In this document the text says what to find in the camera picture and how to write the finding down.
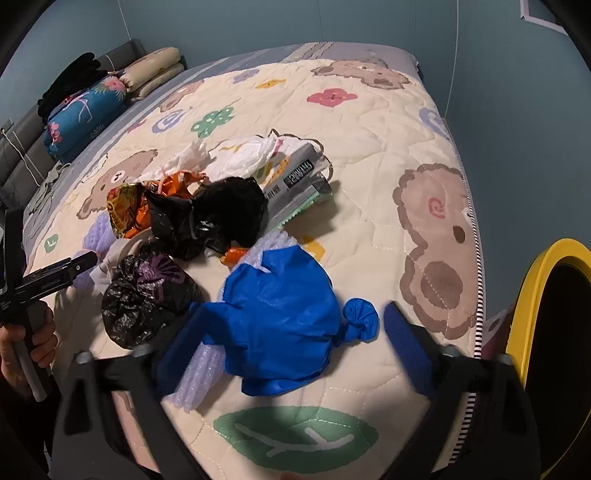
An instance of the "black plastic bag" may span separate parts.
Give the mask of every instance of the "black plastic bag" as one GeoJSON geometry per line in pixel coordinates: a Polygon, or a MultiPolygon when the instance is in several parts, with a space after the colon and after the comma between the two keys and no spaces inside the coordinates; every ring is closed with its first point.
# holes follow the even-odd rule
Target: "black plastic bag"
{"type": "Polygon", "coordinates": [[[149,190],[144,194],[150,209],[152,234],[160,240],[163,251],[182,260],[198,256],[203,250],[204,240],[194,238],[192,234],[193,201],[149,190]]]}
{"type": "Polygon", "coordinates": [[[152,234],[172,257],[190,260],[204,247],[223,254],[232,241],[251,247],[267,211],[253,178],[228,177],[201,186],[191,200],[146,192],[152,234]]]}
{"type": "Polygon", "coordinates": [[[102,300],[103,323],[110,339],[132,349],[162,327],[184,321],[189,304],[203,302],[197,284],[158,242],[125,257],[102,300]]]}

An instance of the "finger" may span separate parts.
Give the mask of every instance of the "finger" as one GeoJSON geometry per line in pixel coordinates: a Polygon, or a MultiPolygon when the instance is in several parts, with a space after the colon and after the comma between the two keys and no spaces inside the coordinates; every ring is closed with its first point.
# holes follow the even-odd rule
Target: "finger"
{"type": "Polygon", "coordinates": [[[53,311],[49,308],[49,305],[45,303],[45,323],[52,323],[53,322],[53,311]]]}
{"type": "Polygon", "coordinates": [[[48,341],[53,333],[56,331],[56,324],[55,322],[48,323],[44,325],[42,328],[37,330],[33,336],[31,337],[31,341],[33,345],[42,345],[46,341],[48,341]]]}
{"type": "Polygon", "coordinates": [[[39,360],[37,362],[37,365],[39,365],[40,368],[47,368],[51,365],[51,362],[53,362],[53,359],[55,357],[56,357],[56,351],[52,350],[46,356],[44,356],[41,360],[39,360]]]}
{"type": "Polygon", "coordinates": [[[49,352],[51,352],[57,346],[57,337],[53,335],[47,342],[43,345],[38,346],[31,352],[31,359],[34,362],[38,362],[44,356],[46,356],[49,352]]]}
{"type": "Polygon", "coordinates": [[[12,341],[9,340],[9,333],[4,327],[0,329],[0,336],[2,337],[0,339],[0,361],[2,362],[2,368],[18,365],[17,356],[14,354],[14,349],[12,348],[12,341]]]}
{"type": "Polygon", "coordinates": [[[22,325],[5,323],[4,327],[0,329],[0,342],[18,342],[25,338],[26,332],[22,325]]]}

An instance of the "beige pillow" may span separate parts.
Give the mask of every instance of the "beige pillow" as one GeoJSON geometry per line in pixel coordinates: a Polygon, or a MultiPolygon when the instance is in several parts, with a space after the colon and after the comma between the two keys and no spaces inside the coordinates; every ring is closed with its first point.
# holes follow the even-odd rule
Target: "beige pillow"
{"type": "Polygon", "coordinates": [[[170,79],[176,77],[183,70],[184,67],[180,63],[175,63],[171,67],[168,67],[162,73],[157,74],[156,77],[148,80],[141,87],[135,90],[130,95],[131,102],[137,102],[138,100],[146,98],[150,93],[156,90],[156,88],[158,88],[160,85],[165,84],[170,79]]]}
{"type": "Polygon", "coordinates": [[[178,48],[166,47],[148,53],[125,68],[119,80],[127,87],[127,92],[137,90],[150,78],[162,73],[181,59],[178,48]]]}

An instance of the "yellow trash bin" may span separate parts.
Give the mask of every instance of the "yellow trash bin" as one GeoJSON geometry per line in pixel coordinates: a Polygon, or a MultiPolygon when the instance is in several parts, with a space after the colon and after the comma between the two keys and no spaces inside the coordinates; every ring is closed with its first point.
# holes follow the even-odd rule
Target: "yellow trash bin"
{"type": "Polygon", "coordinates": [[[591,252],[573,239],[542,252],[523,282],[506,352],[540,438],[542,478],[588,478],[591,452],[591,252]]]}

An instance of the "pillow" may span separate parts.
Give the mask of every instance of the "pillow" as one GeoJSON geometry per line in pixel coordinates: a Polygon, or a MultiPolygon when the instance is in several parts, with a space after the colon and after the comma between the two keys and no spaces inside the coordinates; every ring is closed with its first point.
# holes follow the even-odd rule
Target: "pillow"
{"type": "Polygon", "coordinates": [[[80,155],[92,141],[98,137],[102,131],[107,128],[114,120],[121,116],[125,112],[125,105],[119,105],[113,112],[111,112],[106,118],[102,120],[95,128],[82,137],[76,145],[71,147],[68,151],[59,152],[53,155],[54,160],[61,160],[62,163],[73,162],[78,155],[80,155]]]}
{"type": "Polygon", "coordinates": [[[137,90],[150,78],[162,73],[181,59],[178,48],[167,47],[148,53],[125,68],[119,77],[127,87],[128,93],[137,90]]]}
{"type": "Polygon", "coordinates": [[[50,155],[63,155],[79,142],[104,127],[103,122],[125,100],[125,85],[108,76],[68,103],[47,124],[43,143],[50,155]]]}
{"type": "Polygon", "coordinates": [[[158,88],[160,85],[165,84],[170,79],[176,77],[183,70],[184,67],[180,63],[175,63],[171,67],[168,67],[162,73],[159,73],[158,75],[156,75],[156,77],[152,78],[151,80],[148,80],[141,87],[135,90],[131,94],[131,101],[137,102],[138,100],[146,98],[150,93],[156,90],[156,88],[158,88]]]}

